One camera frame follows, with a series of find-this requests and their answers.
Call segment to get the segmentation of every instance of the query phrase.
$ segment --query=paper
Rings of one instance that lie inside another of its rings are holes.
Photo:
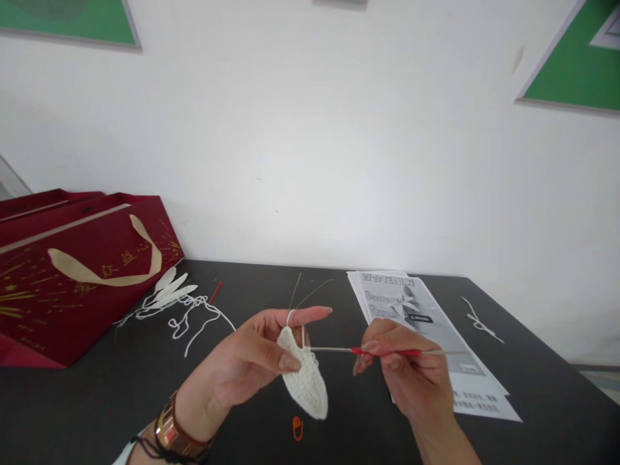
[[[366,273],[384,274],[384,275],[388,275],[388,276],[391,275],[391,276],[399,276],[401,278],[402,277],[409,278],[409,275],[407,275],[407,273],[405,273],[404,271],[368,271]],[[351,287],[353,288],[353,292],[355,293],[355,296],[357,297],[357,300],[360,302],[360,307],[362,308],[362,314],[364,315],[364,318],[366,319],[366,322],[368,324],[370,324],[370,322],[373,320],[373,318],[371,318],[371,316],[368,314],[368,310],[367,310],[367,307],[366,307],[366,301],[364,300],[364,290],[362,288],[362,284],[361,284],[361,281],[360,281],[360,274],[361,274],[361,272],[359,272],[359,271],[348,271],[347,272],[347,275],[349,277],[349,282],[351,283]],[[419,280],[419,281],[420,281],[421,285],[424,286],[424,289],[426,290],[426,292],[428,293],[430,298],[433,300],[434,304],[438,308],[440,308],[439,304],[437,303],[437,301],[435,300],[433,295],[430,293],[430,291],[428,291],[428,289],[426,288],[426,285],[424,285],[424,282],[422,280]],[[410,326],[408,326],[408,325],[406,325],[404,323],[404,320],[402,318],[396,319],[396,318],[392,317],[391,319],[394,319],[398,323],[401,323],[404,326],[408,327],[409,329],[412,329],[412,328],[410,328]],[[457,336],[463,341],[463,344],[465,344],[465,346],[467,347],[466,350],[471,351],[469,346],[467,346],[467,343],[461,337],[460,333],[456,330],[456,328],[454,328],[454,326],[452,325],[452,322],[450,322],[448,317],[446,317],[446,320],[448,320],[448,323],[454,329],[454,332],[456,332]],[[477,364],[482,368],[482,370],[487,374],[487,376],[489,376],[491,379],[493,379],[497,383],[497,385],[499,386],[499,389],[502,391],[502,394],[503,395],[510,395],[510,393],[506,390],[506,388],[504,386],[502,386],[502,384],[497,380],[497,378],[495,378],[493,373],[491,373],[491,371],[482,363],[482,361],[478,358],[478,356],[475,353],[473,353],[473,352],[471,352],[471,353],[472,353],[472,356],[474,357],[474,359],[476,360]]]
[[[389,318],[436,342],[450,355],[448,370],[455,395],[454,411],[521,421],[508,392],[473,353],[420,278],[403,272],[348,272],[366,321]]]

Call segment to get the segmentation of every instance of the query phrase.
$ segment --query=table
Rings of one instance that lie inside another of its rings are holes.
[[[346,272],[335,269],[185,260],[178,273],[212,295],[239,326],[265,308],[289,305],[334,279],[307,305],[334,312],[308,327],[316,346],[358,346],[367,325]],[[483,463],[620,463],[620,408],[467,278],[419,276],[464,339],[511,393],[523,423],[457,415]],[[479,318],[506,342],[476,330],[466,297]],[[182,305],[111,329],[69,369],[0,369],[0,462],[4,464],[111,464],[125,443],[160,412],[170,394],[230,332],[222,318],[209,323],[184,358],[189,338],[207,319],[190,315],[190,330],[172,340],[171,317]],[[414,464],[420,457],[408,422],[390,401],[380,368],[353,378],[354,357],[317,353],[329,395],[325,422],[291,399],[281,378],[234,408],[218,433],[210,463]],[[293,417],[304,422],[301,442]]]

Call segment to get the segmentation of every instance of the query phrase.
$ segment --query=cream ribbon handle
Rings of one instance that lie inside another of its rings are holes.
[[[140,284],[155,276],[161,271],[161,251],[149,237],[147,230],[144,229],[142,222],[134,215],[129,215],[131,224],[136,232],[148,241],[152,247],[150,256],[150,270],[148,274],[137,274],[136,276],[123,276],[122,278],[103,279],[82,265],[79,261],[58,249],[48,249],[47,253],[52,259],[52,265],[63,273],[63,275],[78,281],[92,284],[109,285],[112,287],[125,287],[128,285]]]

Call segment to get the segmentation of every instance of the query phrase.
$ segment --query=sleeve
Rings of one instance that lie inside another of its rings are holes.
[[[139,436],[142,436],[146,430],[146,428],[143,429],[140,432]],[[118,459],[116,459],[112,465],[127,465],[127,461],[129,460],[129,456],[131,455],[131,451],[134,449],[135,445],[135,442],[133,444],[131,442],[128,442],[125,446],[125,449],[123,449],[123,451],[121,452],[121,455],[118,456]]]

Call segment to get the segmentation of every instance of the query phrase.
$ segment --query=watch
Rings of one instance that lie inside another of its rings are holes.
[[[213,439],[205,442],[198,441],[183,431],[174,415],[176,393],[177,391],[170,396],[155,421],[155,439],[165,450],[199,464],[206,463],[209,446]]]

